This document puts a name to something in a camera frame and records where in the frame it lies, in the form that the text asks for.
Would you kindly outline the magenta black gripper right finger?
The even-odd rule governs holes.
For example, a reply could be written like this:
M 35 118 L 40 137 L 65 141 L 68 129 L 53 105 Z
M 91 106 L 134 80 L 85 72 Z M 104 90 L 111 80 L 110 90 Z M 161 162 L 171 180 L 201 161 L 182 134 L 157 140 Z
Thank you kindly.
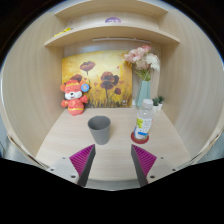
M 134 144 L 131 145 L 131 156 L 141 187 L 177 171 L 164 157 L 156 157 Z

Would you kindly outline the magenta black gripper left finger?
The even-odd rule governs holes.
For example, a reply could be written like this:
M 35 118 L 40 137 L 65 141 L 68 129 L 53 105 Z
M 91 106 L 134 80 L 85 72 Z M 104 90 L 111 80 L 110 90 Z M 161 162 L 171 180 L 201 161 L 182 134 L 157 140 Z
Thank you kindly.
M 95 145 L 90 145 L 70 157 L 61 157 L 47 171 L 74 184 L 85 187 L 95 154 Z

